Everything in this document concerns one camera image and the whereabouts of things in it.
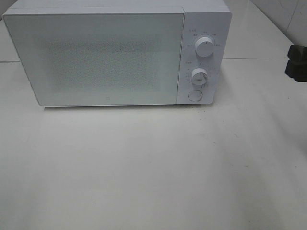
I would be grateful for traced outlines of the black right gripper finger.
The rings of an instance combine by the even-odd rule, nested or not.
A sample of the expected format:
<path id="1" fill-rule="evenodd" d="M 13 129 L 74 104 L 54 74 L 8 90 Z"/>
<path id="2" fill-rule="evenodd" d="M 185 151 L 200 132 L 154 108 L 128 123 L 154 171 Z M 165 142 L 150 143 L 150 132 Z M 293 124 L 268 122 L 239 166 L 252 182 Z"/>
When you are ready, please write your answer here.
<path id="1" fill-rule="evenodd" d="M 300 45 L 290 45 L 288 50 L 288 58 L 294 62 L 306 62 L 307 47 Z"/>
<path id="2" fill-rule="evenodd" d="M 285 74 L 295 81 L 307 81 L 307 64 L 288 61 Z"/>

